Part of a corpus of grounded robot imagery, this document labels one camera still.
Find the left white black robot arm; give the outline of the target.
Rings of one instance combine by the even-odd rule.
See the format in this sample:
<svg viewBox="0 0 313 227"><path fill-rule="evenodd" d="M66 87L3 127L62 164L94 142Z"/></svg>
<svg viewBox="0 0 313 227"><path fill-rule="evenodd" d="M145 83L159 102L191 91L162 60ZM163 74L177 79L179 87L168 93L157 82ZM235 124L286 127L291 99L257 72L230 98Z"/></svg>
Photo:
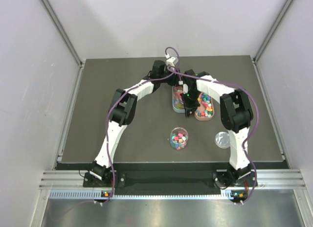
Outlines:
<svg viewBox="0 0 313 227"><path fill-rule="evenodd" d="M90 169L95 182L100 186L106 186L110 180L115 179L112 174L113 157L124 130L134 119L137 102L155 92L162 83L172 86L182 83L176 76L179 72L177 65L177 58L169 58L166 62L157 60L152 70L139 83L115 91L105 120L105 138Z"/></svg>

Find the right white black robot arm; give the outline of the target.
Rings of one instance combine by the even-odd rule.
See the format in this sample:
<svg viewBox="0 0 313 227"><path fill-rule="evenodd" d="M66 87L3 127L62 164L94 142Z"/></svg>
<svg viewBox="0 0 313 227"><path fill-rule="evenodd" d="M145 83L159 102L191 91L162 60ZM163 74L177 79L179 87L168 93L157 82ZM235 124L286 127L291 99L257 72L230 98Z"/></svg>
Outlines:
<svg viewBox="0 0 313 227"><path fill-rule="evenodd" d="M227 169L229 185L239 186L251 173L252 162L247 155L249 128L254 118L249 96L240 87L214 79L210 74L195 74L189 70L182 75L183 94L181 95L185 116L189 117L200 106L198 97L206 93L220 105L220 119L227 129L230 139L230 158Z"/></svg>

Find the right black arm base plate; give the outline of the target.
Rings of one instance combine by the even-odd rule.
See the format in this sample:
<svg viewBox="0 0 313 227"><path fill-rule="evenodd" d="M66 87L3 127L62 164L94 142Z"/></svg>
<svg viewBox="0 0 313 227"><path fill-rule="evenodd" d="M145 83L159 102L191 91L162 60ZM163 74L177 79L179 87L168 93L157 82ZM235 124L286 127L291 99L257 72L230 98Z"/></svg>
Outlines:
<svg viewBox="0 0 313 227"><path fill-rule="evenodd" d="M227 189L227 188L252 188L255 181L255 172L252 171L247 176L240 179L235 179L231 176L230 172L226 170L213 171L212 172L213 184L216 188Z"/></svg>

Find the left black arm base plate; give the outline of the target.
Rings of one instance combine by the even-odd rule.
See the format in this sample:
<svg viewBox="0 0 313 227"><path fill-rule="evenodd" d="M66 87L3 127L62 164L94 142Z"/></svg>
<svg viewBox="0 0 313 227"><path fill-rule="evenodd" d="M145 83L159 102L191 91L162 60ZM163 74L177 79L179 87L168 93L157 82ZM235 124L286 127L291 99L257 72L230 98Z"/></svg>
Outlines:
<svg viewBox="0 0 313 227"><path fill-rule="evenodd" d="M125 173L115 173L115 182L113 182L112 172L107 173L108 176L101 178L93 172L86 172L83 179L83 187L86 188L109 188L124 187L126 183Z"/></svg>

